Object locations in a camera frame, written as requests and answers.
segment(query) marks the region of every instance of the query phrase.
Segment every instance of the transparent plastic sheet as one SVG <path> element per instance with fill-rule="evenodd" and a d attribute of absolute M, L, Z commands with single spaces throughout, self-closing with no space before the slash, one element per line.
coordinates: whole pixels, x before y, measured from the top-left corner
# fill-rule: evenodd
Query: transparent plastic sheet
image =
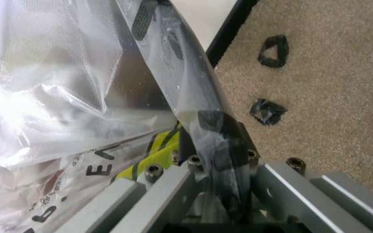
<path fill-rule="evenodd" d="M 153 11 L 141 39 L 139 0 L 0 0 L 0 232 L 53 232 L 150 134 L 113 161 L 79 153 L 170 129 L 172 111 L 230 215 L 244 206 L 247 154 L 205 53 L 172 5 L 142 2 Z M 99 166 L 105 176 L 87 176 Z"/>
<path fill-rule="evenodd" d="M 174 124 L 146 66 L 137 67 L 145 77 L 131 83 L 133 66 L 122 61 L 140 56 L 122 48 L 114 10 L 109 1 L 0 0 L 0 167 Z"/>
<path fill-rule="evenodd" d="M 168 0 L 117 0 L 136 44 L 190 133 L 215 193 L 234 220 L 250 198 L 247 146 L 198 40 Z"/>
<path fill-rule="evenodd" d="M 51 233 L 144 158 L 154 134 L 63 159 L 0 169 L 0 232 Z"/>

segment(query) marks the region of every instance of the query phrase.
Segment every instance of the yellow object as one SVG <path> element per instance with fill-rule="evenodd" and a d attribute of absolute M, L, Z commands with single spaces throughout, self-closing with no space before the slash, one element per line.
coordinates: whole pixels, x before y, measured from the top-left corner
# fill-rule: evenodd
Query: yellow object
<path fill-rule="evenodd" d="M 116 178 L 127 178 L 130 180 L 136 180 L 137 176 L 142 173 L 145 168 L 150 164 L 159 164 L 164 169 L 171 166 L 172 163 L 172 152 L 179 150 L 179 129 L 180 125 L 176 125 L 172 131 L 166 131 L 158 133 L 152 137 L 149 144 L 148 155 L 138 164 L 130 166 L 126 170 L 119 173 Z"/>

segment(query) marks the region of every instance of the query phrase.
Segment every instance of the hex bolt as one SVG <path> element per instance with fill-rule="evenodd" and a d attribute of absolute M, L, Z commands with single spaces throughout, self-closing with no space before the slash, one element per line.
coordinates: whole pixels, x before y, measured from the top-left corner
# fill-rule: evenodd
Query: hex bolt
<path fill-rule="evenodd" d="M 259 156 L 256 154 L 255 151 L 248 150 L 248 159 L 249 159 L 249 165 L 250 166 L 257 166 L 258 165 Z"/>
<path fill-rule="evenodd" d="M 203 164 L 198 155 L 194 154 L 188 158 L 188 168 L 192 171 L 203 171 Z"/>
<path fill-rule="evenodd" d="M 145 169 L 145 178 L 151 183 L 155 183 L 164 173 L 164 169 L 159 164 L 151 164 Z"/>
<path fill-rule="evenodd" d="M 179 151 L 178 150 L 172 151 L 172 164 L 179 165 Z"/>
<path fill-rule="evenodd" d="M 299 158 L 288 158 L 286 164 L 289 165 L 293 170 L 297 171 L 299 174 L 304 175 L 306 171 L 306 163 Z"/>

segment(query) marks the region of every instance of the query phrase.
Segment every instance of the black tape piece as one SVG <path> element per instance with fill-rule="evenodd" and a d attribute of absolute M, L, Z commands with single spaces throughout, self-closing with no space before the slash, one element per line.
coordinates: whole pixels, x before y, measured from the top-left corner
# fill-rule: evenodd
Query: black tape piece
<path fill-rule="evenodd" d="M 149 153 L 152 150 L 153 142 L 155 141 L 155 138 L 156 138 L 157 135 L 158 134 L 155 134 L 154 136 L 152 136 L 151 141 L 149 142 L 148 148 L 146 149 L 145 158 L 149 156 Z M 134 164 L 133 168 L 132 168 L 132 180 L 134 180 L 134 181 L 137 180 L 137 168 L 139 167 L 140 162 L 141 161 Z"/>
<path fill-rule="evenodd" d="M 179 131 L 179 164 L 187 160 L 191 155 L 197 154 L 191 135 L 184 127 Z"/>
<path fill-rule="evenodd" d="M 145 37 L 157 5 L 158 2 L 156 0 L 143 0 L 140 3 L 132 25 L 132 34 L 135 40 L 143 40 Z"/>
<path fill-rule="evenodd" d="M 285 107 L 265 99 L 258 99 L 250 109 L 250 114 L 258 122 L 266 126 L 279 122 L 285 112 L 287 112 Z"/>
<path fill-rule="evenodd" d="M 168 33 L 168 41 L 169 41 L 170 47 L 175 53 L 175 56 L 179 60 L 183 61 L 184 56 L 182 55 L 182 49 L 181 49 L 181 46 L 179 45 L 178 37 L 176 36 L 175 32 L 171 31 Z"/>
<path fill-rule="evenodd" d="M 277 45 L 277 59 L 266 57 L 264 52 Z M 267 67 L 280 68 L 286 64 L 289 54 L 289 45 L 286 36 L 276 35 L 266 39 L 258 56 L 258 61 Z"/>
<path fill-rule="evenodd" d="M 199 111 L 201 128 L 219 133 L 223 141 L 215 148 L 217 157 L 212 161 L 216 171 L 224 171 L 248 164 L 247 144 L 237 121 L 221 111 Z"/>
<path fill-rule="evenodd" d="M 173 130 L 171 130 L 169 132 L 169 134 L 166 135 L 166 137 L 162 141 L 162 144 L 159 146 L 159 150 L 162 150 L 163 148 L 165 148 L 165 146 L 168 144 L 169 140 L 173 136 L 175 136 L 175 134 L 179 131 L 178 125 L 179 125 L 179 122 L 177 122 L 176 125 L 175 125 L 175 127 L 173 128 Z"/>

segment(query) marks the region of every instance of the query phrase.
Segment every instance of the beige carpet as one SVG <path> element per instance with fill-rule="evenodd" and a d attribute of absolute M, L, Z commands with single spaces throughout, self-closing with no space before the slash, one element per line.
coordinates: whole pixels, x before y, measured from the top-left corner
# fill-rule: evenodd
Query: beige carpet
<path fill-rule="evenodd" d="M 264 67 L 260 48 L 277 34 L 288 38 L 288 61 Z M 297 156 L 373 190 L 373 1 L 261 0 L 216 73 L 265 161 Z M 249 115 L 257 98 L 288 112 L 262 126 Z"/>

